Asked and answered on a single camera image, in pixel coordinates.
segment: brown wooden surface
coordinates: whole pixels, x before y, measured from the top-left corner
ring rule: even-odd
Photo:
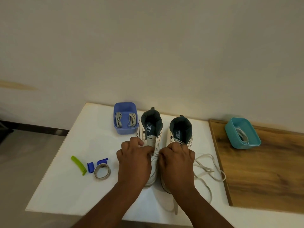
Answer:
[[[254,126],[262,144],[235,149],[226,122],[209,125],[229,205],[304,213],[304,134]]]

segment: table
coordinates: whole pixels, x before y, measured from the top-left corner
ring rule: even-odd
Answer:
[[[169,123],[175,116],[161,114],[161,117],[166,135]],[[196,156],[210,153],[218,163],[208,122],[189,120],[194,134],[192,150],[196,152]],[[119,163],[116,151],[123,141],[135,135],[122,136],[116,133],[113,126],[113,107],[86,103],[26,211],[85,215],[117,182]],[[161,147],[165,146],[165,142],[166,136],[161,141]],[[72,155],[78,157],[83,164],[109,158],[108,164],[112,171],[110,177],[100,181],[90,173],[82,176],[81,171],[70,160]],[[211,159],[203,159],[201,162],[205,166],[213,167]],[[194,171],[199,174],[203,170],[194,167]],[[219,178],[220,174],[215,173],[215,176]],[[303,227],[304,215],[301,214],[230,207],[224,184],[216,182],[208,175],[203,176],[203,179],[212,191],[211,205],[235,228]],[[195,186],[205,199],[209,199],[209,192],[201,181],[196,180]],[[178,215],[174,214],[173,197],[162,189],[159,179],[153,186],[142,190],[123,219],[191,226],[190,220],[180,208]]]

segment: blue container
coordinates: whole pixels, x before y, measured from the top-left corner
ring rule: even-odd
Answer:
[[[122,124],[122,128],[116,127],[116,119],[115,115],[117,112],[120,112],[122,117],[120,119],[120,122]],[[136,126],[130,127],[129,124],[129,114],[130,113],[136,113]],[[138,128],[138,115],[136,106],[133,102],[119,102],[114,105],[114,127],[118,134],[133,134],[137,131]]]
[[[241,140],[235,127],[239,127],[245,132],[248,137],[248,143]],[[226,124],[225,130],[231,142],[231,145],[236,149],[250,149],[261,144],[261,140],[257,135],[251,123],[245,118],[231,118]]]

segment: person's left arm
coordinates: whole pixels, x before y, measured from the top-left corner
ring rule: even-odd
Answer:
[[[115,227],[129,207],[135,202],[151,173],[151,155],[154,148],[142,146],[144,142],[132,137],[123,142],[117,151],[119,161],[118,181],[73,228]]]

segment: lime green plastic clip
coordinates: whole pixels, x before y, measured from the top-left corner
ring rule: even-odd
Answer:
[[[75,162],[75,164],[79,167],[79,169],[82,172],[82,176],[85,175],[85,173],[87,172],[87,169],[85,168],[85,166],[81,163],[81,161],[79,161],[75,156],[71,157],[72,161]]]

